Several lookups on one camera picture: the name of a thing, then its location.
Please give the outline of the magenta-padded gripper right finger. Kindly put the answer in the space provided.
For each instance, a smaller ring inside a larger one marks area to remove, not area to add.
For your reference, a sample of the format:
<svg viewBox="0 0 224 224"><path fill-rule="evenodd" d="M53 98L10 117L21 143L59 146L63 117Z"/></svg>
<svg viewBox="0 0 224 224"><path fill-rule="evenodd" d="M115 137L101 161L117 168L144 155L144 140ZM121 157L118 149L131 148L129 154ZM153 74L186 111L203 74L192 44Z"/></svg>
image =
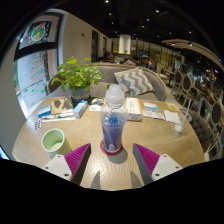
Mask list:
<svg viewBox="0 0 224 224"><path fill-rule="evenodd" d="M133 154L145 185L182 169L168 154L159 155L137 143L133 144Z"/></svg>

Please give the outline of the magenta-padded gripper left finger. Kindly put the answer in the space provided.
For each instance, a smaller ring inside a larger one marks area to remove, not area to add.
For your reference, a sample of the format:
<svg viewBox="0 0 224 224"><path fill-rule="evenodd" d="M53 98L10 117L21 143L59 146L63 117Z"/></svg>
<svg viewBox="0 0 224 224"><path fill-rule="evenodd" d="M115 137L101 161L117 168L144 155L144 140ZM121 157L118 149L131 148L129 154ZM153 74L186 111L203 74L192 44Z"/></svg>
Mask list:
<svg viewBox="0 0 224 224"><path fill-rule="evenodd" d="M91 154L91 144L85 144L67 155L56 155L43 170L79 185Z"/></svg>

